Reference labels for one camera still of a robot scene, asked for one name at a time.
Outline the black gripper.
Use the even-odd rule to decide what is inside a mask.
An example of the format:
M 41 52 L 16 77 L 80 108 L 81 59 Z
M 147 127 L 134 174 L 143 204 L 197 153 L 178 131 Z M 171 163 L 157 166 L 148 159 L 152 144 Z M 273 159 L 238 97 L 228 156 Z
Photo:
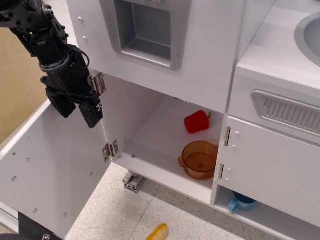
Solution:
M 102 103 L 88 83 L 89 70 L 83 55 L 65 51 L 62 60 L 39 66 L 47 74 L 41 80 L 46 85 L 46 95 L 59 114 L 68 118 L 78 104 L 88 127 L 94 128 L 103 118 Z

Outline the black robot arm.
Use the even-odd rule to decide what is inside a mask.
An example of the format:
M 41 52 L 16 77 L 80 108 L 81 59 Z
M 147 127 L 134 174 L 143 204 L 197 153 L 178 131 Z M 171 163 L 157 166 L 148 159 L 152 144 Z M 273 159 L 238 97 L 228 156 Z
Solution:
M 76 107 L 89 128 L 103 118 L 98 92 L 89 84 L 90 59 L 68 43 L 65 27 L 56 19 L 52 7 L 42 0 L 2 0 L 0 26 L 17 36 L 46 73 L 40 81 L 55 109 L 64 117 Z

